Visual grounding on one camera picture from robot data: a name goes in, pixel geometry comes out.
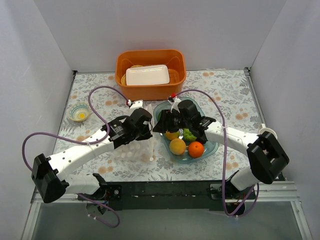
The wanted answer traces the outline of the green custard apple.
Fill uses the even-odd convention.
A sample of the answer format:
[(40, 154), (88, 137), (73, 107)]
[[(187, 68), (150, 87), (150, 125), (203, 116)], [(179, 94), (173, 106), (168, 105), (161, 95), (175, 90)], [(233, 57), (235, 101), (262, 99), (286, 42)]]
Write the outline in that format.
[(197, 137), (196, 136), (194, 136), (193, 134), (192, 134), (192, 132), (189, 130), (189, 129), (187, 129), (187, 128), (184, 128), (183, 129), (183, 138), (187, 141), (187, 142), (194, 142), (196, 139), (197, 139)]

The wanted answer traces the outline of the yellow peach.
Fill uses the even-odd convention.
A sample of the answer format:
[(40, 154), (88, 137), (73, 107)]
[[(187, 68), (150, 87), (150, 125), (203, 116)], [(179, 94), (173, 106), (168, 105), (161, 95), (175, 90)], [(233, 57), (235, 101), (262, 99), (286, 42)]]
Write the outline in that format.
[(173, 139), (169, 144), (170, 152), (177, 156), (182, 155), (186, 148), (186, 143), (180, 138)]

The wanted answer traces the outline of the clear zip top bag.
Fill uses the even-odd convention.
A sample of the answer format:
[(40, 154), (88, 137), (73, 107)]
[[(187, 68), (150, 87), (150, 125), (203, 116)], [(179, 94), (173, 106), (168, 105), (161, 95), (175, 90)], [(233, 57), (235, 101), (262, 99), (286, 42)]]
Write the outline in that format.
[[(131, 113), (138, 108), (145, 109), (143, 107), (143, 102), (141, 100), (135, 101), (129, 107), (128, 113), (123, 116), (130, 116)], [(149, 124), (149, 128), (151, 131), (152, 131), (152, 120), (151, 120), (151, 123)], [(148, 160), (152, 156), (152, 143), (150, 140), (151, 138), (147, 140), (141, 140), (141, 141), (134, 140), (134, 141), (131, 141), (129, 144), (122, 145), (114, 149), (114, 155), (116, 157), (121, 157), (126, 160), (133, 160), (133, 159)]]

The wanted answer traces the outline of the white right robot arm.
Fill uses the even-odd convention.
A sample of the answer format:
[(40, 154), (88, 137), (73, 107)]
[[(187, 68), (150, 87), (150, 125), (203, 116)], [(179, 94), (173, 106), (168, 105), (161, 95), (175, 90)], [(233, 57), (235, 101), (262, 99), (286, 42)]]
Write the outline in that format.
[(258, 183), (272, 184), (290, 162), (272, 132), (246, 133), (223, 127), (216, 119), (200, 113), (189, 99), (179, 102), (176, 109), (157, 111), (155, 117), (154, 132), (164, 134), (188, 129), (201, 143), (219, 143), (247, 156), (249, 166), (233, 173), (221, 187), (232, 199), (239, 198)]

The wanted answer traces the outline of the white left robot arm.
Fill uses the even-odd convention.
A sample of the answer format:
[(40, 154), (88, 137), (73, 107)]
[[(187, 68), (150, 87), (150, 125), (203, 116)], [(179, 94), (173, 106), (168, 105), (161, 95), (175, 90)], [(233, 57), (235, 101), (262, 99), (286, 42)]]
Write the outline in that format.
[(33, 161), (32, 180), (44, 203), (52, 203), (64, 194), (84, 194), (93, 200), (103, 199), (107, 182), (98, 173), (75, 175), (73, 172), (90, 160), (132, 141), (152, 137), (149, 125), (152, 115), (144, 108), (131, 115), (117, 117), (90, 136), (57, 154), (38, 155)]

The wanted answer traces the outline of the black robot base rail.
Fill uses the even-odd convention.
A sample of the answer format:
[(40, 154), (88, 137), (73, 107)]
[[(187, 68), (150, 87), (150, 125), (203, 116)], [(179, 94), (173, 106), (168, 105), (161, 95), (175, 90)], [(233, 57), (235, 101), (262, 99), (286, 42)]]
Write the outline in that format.
[(107, 182), (90, 200), (107, 202), (115, 211), (208, 209), (223, 211), (220, 180)]

